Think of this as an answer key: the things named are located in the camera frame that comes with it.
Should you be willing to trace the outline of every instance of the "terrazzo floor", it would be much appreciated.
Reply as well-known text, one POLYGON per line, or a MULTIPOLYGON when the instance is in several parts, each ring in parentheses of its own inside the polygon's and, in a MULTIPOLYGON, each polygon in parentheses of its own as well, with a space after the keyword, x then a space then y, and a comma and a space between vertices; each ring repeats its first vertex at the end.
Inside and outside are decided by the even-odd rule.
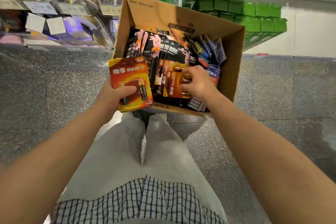
MULTIPOLYGON (((1 48, 0 168, 93 103, 110 55, 1 48)), ((336 62, 244 55, 236 105, 336 182, 336 62)), ((97 138, 119 119, 117 114, 97 138)), ((168 121, 221 200, 229 223, 269 223, 213 120, 170 114, 168 121)))

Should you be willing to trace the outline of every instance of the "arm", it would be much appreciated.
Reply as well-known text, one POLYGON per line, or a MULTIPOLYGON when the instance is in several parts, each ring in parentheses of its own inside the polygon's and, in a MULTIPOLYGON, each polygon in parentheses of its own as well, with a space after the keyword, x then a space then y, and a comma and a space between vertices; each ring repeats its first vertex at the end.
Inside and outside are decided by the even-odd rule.
POLYGON ((181 89, 204 101, 272 223, 334 223, 336 185, 294 145, 246 115, 200 66, 181 89))
POLYGON ((1 173, 1 222, 43 223, 119 100, 135 90, 133 86, 113 89, 108 79, 86 112, 1 173))

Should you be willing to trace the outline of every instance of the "checkered shirt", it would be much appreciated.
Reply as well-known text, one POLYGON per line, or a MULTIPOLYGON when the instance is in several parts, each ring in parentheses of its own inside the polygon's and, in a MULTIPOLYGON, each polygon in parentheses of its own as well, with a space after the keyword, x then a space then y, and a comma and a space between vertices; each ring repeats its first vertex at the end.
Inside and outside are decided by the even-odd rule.
POLYGON ((52 214, 52 223, 110 224, 136 218, 173 223, 225 223, 200 203, 190 185, 150 176, 132 180, 92 201, 60 202, 52 214))

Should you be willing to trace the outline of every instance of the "person's left hand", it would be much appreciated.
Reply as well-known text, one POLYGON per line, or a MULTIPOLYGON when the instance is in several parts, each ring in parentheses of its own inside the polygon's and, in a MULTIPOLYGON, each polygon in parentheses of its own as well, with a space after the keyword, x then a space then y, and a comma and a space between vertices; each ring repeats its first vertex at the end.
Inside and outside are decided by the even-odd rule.
POLYGON ((98 112, 104 125, 112 119, 114 113, 118 110, 120 99, 133 94, 136 90, 135 86, 124 86, 114 89, 111 79, 107 78, 91 108, 98 112))

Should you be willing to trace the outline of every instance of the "hand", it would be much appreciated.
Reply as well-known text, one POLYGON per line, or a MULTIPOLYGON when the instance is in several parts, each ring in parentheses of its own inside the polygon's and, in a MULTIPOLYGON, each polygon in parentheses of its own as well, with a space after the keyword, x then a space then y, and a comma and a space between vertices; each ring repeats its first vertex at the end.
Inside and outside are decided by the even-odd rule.
POLYGON ((114 113, 118 110, 120 99, 133 94, 136 90, 135 86, 124 86, 114 89, 111 79, 107 78, 91 108, 99 113, 104 125, 112 119, 114 113))
POLYGON ((206 97, 217 91, 215 85, 210 81, 208 72, 201 66, 188 67, 183 69, 183 74, 190 74, 192 82, 179 86, 182 92, 190 93, 193 97, 206 102, 206 97))

